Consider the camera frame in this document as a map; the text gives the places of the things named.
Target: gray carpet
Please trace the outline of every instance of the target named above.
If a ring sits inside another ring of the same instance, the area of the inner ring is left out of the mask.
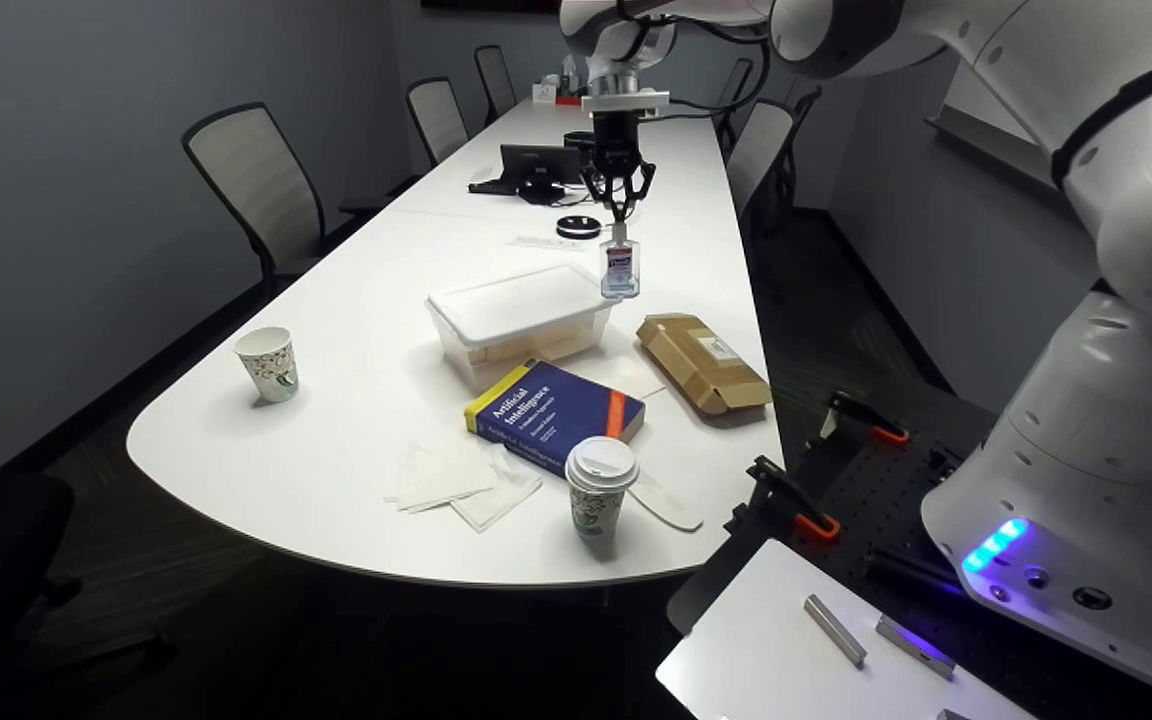
[[[786,452],[821,424],[829,393],[926,378],[841,244],[821,217],[774,235],[763,341]],[[671,648],[664,599],[676,581],[472,594],[289,562],[133,473],[124,431],[157,388],[55,461],[82,505],[52,573],[82,577],[84,590],[25,632],[7,670],[149,632],[180,654],[160,669],[124,654],[17,687],[0,716],[683,716],[653,679]]]

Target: blue book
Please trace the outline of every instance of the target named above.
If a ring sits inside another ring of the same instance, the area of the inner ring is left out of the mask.
[[[643,398],[573,375],[556,364],[519,364],[464,409],[464,428],[564,475],[569,452],[590,435],[630,439]]]

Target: paper cup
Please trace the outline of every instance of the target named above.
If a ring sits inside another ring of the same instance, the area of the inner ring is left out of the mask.
[[[296,396],[299,375],[296,375],[291,336],[284,327],[257,327],[237,341],[237,351],[265,405],[281,405]]]
[[[615,525],[626,491],[639,479],[638,457],[611,435],[590,435],[564,463],[577,536],[607,554],[615,546]]]

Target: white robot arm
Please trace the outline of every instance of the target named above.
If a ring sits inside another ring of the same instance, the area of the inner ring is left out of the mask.
[[[729,29],[758,17],[723,8],[569,0],[564,33],[577,35],[577,17]],[[919,514],[986,608],[1152,682],[1152,5],[769,0],[759,11],[776,53],[821,81],[944,45],[1051,150],[1110,288],[1061,325],[988,442]]]

